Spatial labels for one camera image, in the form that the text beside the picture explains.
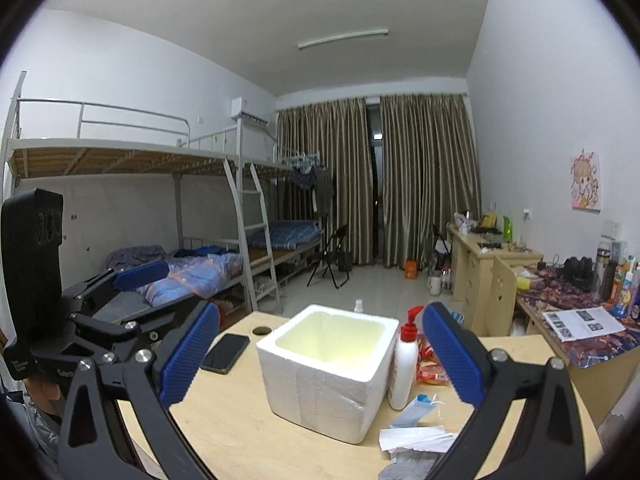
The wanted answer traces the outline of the person's left hand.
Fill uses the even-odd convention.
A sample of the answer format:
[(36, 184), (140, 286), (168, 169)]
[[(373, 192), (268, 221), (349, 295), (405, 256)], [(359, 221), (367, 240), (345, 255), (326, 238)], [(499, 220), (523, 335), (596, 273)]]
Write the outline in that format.
[(24, 380), (24, 385), (32, 403), (38, 410), (49, 415), (62, 417), (62, 392), (58, 384), (47, 377), (32, 375)]

